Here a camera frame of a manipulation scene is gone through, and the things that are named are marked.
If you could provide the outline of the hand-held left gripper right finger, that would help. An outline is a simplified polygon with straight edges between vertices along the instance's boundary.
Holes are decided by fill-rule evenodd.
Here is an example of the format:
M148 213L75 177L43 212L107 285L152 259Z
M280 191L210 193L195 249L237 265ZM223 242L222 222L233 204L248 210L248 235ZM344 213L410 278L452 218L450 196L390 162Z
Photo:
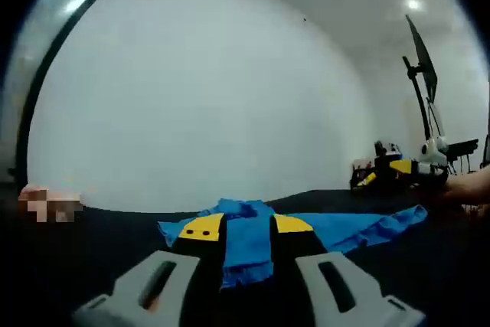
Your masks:
M423 312L346 256L392 240L413 223L377 214L276 214L275 326L423 326Z

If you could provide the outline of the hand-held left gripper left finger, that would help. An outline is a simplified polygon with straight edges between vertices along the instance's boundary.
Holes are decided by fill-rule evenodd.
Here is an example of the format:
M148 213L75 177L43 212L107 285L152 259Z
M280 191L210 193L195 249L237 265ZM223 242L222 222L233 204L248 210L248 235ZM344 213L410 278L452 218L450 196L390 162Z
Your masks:
M82 305L77 326L209 326L221 284L223 214L197 217L173 244L119 277L111 293Z

